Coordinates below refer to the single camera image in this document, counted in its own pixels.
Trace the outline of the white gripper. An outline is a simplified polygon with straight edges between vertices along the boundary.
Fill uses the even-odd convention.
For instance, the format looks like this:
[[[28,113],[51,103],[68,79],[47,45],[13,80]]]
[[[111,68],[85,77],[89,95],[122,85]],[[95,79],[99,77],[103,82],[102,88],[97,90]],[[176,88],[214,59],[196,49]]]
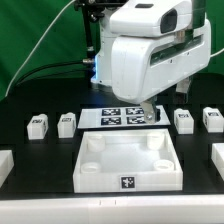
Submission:
[[[125,36],[115,39],[111,52],[113,93],[125,102],[142,102],[146,123],[156,122],[155,103],[147,99],[177,83],[176,102],[185,104],[192,82],[189,76],[208,65],[210,22],[205,20],[203,27],[193,31],[193,37],[184,49],[173,45],[173,34],[155,39]]]

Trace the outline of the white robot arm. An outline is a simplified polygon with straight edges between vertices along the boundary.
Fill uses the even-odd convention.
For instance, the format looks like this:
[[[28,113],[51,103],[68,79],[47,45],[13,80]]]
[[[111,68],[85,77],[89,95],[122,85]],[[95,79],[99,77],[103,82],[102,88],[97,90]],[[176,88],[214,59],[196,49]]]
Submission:
[[[154,97],[205,68],[211,54],[206,0],[117,0],[104,5],[92,82],[157,120]]]

